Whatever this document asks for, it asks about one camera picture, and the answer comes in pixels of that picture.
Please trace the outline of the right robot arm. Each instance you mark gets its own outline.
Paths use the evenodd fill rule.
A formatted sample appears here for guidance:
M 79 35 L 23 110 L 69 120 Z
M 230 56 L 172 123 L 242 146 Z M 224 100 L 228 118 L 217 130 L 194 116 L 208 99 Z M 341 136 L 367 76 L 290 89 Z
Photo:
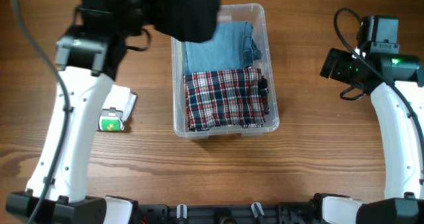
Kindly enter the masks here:
M 384 199 L 372 203 L 316 194 L 315 218 L 327 223 L 423 222 L 423 64 L 399 53 L 398 19 L 360 19 L 357 47 L 330 49 L 321 76 L 348 84 L 343 100 L 370 96 L 382 136 Z M 347 94 L 359 89 L 360 94 Z

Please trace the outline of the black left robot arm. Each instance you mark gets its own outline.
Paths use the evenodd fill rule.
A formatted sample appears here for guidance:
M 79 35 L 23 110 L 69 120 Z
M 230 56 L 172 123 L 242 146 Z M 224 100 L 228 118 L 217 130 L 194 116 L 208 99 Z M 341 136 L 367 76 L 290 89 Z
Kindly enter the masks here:
M 87 194 L 87 167 L 101 110 L 127 52 L 152 20 L 151 0 L 82 0 L 48 61 L 56 98 L 40 160 L 6 210 L 25 223 L 129 223 L 137 202 Z

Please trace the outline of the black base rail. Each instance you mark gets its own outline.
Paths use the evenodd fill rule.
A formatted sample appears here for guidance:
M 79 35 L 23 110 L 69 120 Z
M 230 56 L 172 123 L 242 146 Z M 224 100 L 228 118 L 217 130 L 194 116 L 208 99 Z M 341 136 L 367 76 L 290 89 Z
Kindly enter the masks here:
M 139 205 L 139 223 L 148 224 L 291 224 L 319 223 L 313 204 L 308 202 L 279 203 L 276 205 L 210 205 L 180 204 Z

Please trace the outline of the black garment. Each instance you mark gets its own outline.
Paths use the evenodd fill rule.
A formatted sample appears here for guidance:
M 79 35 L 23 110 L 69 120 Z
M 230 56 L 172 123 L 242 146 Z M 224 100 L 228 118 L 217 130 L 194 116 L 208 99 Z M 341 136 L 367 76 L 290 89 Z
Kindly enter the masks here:
M 181 42 L 211 40 L 221 0 L 156 0 L 155 29 Z

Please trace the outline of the red blue plaid shirt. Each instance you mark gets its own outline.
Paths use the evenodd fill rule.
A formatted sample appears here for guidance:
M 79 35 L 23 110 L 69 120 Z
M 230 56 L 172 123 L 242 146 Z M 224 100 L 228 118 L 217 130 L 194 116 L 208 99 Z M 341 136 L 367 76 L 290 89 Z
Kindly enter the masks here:
M 269 114 L 268 80 L 260 68 L 195 72 L 184 76 L 187 127 L 261 128 Z

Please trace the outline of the white printed t-shirt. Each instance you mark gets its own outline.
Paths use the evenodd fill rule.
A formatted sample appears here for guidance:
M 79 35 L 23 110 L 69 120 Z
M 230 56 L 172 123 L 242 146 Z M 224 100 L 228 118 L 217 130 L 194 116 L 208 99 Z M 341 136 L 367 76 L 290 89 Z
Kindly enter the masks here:
M 98 131 L 124 131 L 127 120 L 133 112 L 137 95 L 128 87 L 113 85 L 102 106 Z

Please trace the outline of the clear plastic storage bin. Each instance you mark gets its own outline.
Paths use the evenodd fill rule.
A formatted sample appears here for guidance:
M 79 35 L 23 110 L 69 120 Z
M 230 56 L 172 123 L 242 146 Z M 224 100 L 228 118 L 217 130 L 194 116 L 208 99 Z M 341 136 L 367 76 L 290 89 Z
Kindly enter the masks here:
M 279 112 L 272 73 L 272 63 L 268 44 L 268 34 L 264 8 L 258 3 L 223 5 L 218 13 L 220 23 L 247 21 L 253 25 L 252 38 L 262 53 L 262 59 L 255 61 L 253 67 L 260 68 L 262 75 L 268 81 L 269 114 L 260 128 L 244 129 L 240 126 L 213 127 L 208 131 L 193 132 L 187 127 L 186 93 L 183 75 L 186 71 L 182 54 L 182 43 L 171 38 L 172 43 L 172 85 L 173 85 L 173 116 L 174 132 L 187 139 L 206 139 L 212 135 L 240 134 L 243 137 L 261 135 L 275 131 L 279 124 Z

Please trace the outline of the blue jeans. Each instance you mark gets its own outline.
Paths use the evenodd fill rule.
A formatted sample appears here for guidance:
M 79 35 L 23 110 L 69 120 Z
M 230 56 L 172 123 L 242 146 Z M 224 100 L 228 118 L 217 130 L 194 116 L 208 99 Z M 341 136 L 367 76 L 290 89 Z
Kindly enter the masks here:
M 253 39 L 252 23 L 235 21 L 219 23 L 211 40 L 184 42 L 185 73 L 249 68 L 262 58 Z

